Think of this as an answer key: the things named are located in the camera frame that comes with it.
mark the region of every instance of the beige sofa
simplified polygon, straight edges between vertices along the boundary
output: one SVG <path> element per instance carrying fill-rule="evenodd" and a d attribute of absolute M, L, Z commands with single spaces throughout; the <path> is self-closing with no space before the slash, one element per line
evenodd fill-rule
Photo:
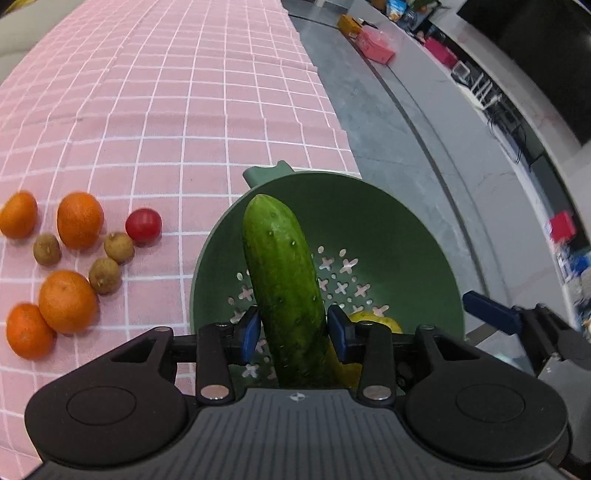
<path fill-rule="evenodd" d="M 0 83 L 24 56 L 84 0 L 37 0 L 0 18 Z"/>

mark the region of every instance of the red tomato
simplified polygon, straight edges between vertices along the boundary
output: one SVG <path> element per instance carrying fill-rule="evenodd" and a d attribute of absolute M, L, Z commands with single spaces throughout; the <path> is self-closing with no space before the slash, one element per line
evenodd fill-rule
<path fill-rule="evenodd" d="M 134 242 L 149 244 L 162 233 L 162 219 L 155 210 L 140 208 L 127 217 L 125 231 Z"/>

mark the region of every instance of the green cucumber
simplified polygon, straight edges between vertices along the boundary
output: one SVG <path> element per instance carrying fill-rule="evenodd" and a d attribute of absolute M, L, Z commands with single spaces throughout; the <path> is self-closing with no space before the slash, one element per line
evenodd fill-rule
<path fill-rule="evenodd" d="M 294 213 L 259 194 L 242 225 L 246 264 L 283 388 L 329 387 L 324 303 L 308 243 Z"/>

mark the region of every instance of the colander handle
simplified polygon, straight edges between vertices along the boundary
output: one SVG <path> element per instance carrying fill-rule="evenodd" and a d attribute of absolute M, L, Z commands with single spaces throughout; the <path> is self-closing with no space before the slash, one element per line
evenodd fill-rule
<path fill-rule="evenodd" d="M 293 172 L 293 168 L 291 168 L 287 162 L 280 160 L 274 167 L 247 168 L 242 173 L 242 176 L 244 177 L 244 180 L 246 180 L 246 183 L 248 183 L 248 186 L 253 189 L 268 181 L 291 175 Z"/>

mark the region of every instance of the white logo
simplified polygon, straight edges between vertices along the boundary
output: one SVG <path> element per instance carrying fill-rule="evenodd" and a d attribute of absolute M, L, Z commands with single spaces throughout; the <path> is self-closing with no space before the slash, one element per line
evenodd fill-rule
<path fill-rule="evenodd" d="M 305 400 L 306 398 L 307 397 L 303 393 L 300 393 L 300 392 L 290 395 L 290 399 L 292 399 L 295 402 L 300 402 L 302 400 Z"/>

